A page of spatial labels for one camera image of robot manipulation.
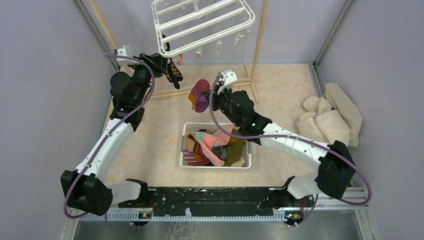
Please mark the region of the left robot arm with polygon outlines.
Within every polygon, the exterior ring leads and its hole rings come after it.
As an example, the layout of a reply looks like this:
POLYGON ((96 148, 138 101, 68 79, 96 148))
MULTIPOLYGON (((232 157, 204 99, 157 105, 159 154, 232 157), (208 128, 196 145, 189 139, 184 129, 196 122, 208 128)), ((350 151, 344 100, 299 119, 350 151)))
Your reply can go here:
POLYGON ((171 60, 159 53, 128 56, 119 51, 104 54, 116 59, 123 66, 129 65, 133 75, 118 71, 110 79, 113 111, 100 138, 74 169, 65 170, 60 182, 65 196, 63 213, 69 219, 78 219, 86 214, 105 215, 113 206, 125 203, 144 207, 149 203, 150 193, 146 182, 126 179, 120 183, 106 185, 109 169, 127 140, 141 124, 145 108, 155 89, 155 79, 166 74, 171 77, 171 60))

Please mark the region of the white plastic sock hanger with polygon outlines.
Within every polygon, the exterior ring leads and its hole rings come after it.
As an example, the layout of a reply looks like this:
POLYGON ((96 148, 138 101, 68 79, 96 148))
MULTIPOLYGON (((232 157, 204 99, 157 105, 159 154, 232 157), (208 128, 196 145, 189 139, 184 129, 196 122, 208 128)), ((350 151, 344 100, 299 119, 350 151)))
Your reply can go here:
POLYGON ((256 15, 245 0, 155 0, 151 4, 158 52, 172 58, 221 43, 235 35, 237 45, 256 15))

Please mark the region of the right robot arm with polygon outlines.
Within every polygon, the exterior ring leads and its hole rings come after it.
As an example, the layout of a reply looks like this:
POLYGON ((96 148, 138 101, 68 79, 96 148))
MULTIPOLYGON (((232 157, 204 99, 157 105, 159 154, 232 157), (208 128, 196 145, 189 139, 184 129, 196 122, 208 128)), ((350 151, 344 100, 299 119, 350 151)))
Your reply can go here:
POLYGON ((354 161, 347 146, 335 140, 325 143, 293 133, 257 113, 247 92, 225 89, 221 93, 207 90, 202 94, 212 111, 221 111, 239 134, 249 142, 274 148, 309 165, 314 173, 295 176, 286 183, 281 199, 295 206, 301 198, 324 193, 342 199, 355 174, 354 161))

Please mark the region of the white plastic basket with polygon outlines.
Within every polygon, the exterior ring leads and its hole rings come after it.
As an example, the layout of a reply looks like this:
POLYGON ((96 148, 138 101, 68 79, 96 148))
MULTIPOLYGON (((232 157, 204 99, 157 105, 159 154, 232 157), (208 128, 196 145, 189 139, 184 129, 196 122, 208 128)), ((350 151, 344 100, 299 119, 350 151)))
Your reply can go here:
POLYGON ((187 122, 183 125, 179 165, 185 169, 199 171, 244 171, 252 166, 252 150, 251 143, 246 141, 240 154, 240 159, 232 165, 215 166, 211 162, 206 161, 205 156, 196 143, 189 143, 189 135, 200 130, 206 132, 215 132, 217 126, 214 123, 187 122))

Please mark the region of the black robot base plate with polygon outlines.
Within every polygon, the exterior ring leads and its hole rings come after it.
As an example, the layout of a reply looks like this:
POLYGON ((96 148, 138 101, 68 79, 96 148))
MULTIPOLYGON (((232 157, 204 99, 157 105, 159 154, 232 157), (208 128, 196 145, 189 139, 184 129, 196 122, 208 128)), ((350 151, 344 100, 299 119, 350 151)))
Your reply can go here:
POLYGON ((145 208, 141 219, 276 221, 298 226, 316 205, 314 196, 292 197, 284 187, 143 187, 120 208, 145 208))

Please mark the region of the grey sock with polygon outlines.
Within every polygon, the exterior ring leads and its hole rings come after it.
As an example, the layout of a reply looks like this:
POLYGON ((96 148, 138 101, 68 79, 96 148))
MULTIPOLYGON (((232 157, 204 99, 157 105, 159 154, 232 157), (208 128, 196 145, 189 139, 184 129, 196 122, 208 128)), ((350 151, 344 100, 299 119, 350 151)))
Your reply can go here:
POLYGON ((211 149, 211 152, 220 160, 225 160, 228 156, 225 146, 214 146, 211 149))

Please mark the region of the pink patterned sock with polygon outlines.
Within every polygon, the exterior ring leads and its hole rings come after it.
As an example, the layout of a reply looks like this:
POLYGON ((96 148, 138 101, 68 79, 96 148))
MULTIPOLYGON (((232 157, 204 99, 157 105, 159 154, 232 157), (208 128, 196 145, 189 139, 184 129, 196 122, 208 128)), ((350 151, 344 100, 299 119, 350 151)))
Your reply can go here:
POLYGON ((214 133, 198 131, 195 133, 195 139, 200 144, 203 155, 210 160, 216 167, 223 167, 224 160, 218 159, 212 152, 212 147, 226 146, 230 140, 230 135, 225 134, 218 129, 214 133))

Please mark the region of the maroon striped beige sock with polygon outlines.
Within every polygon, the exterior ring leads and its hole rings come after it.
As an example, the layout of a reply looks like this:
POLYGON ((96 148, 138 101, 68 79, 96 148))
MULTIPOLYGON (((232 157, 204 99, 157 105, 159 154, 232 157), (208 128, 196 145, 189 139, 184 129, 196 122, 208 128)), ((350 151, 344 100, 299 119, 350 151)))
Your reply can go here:
POLYGON ((186 166, 198 167, 202 165, 202 158, 198 154, 198 142, 193 132, 183 138, 183 163, 186 166))

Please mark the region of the olive green striped sock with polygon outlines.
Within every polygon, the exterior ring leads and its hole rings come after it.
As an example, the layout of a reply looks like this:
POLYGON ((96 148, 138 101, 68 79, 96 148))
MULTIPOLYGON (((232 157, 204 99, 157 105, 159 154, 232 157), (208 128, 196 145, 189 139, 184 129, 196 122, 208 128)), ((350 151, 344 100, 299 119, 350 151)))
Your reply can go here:
POLYGON ((246 140, 236 137, 230 137, 228 144, 225 146, 227 156, 224 159, 225 167, 243 167, 246 160, 243 157, 246 140))

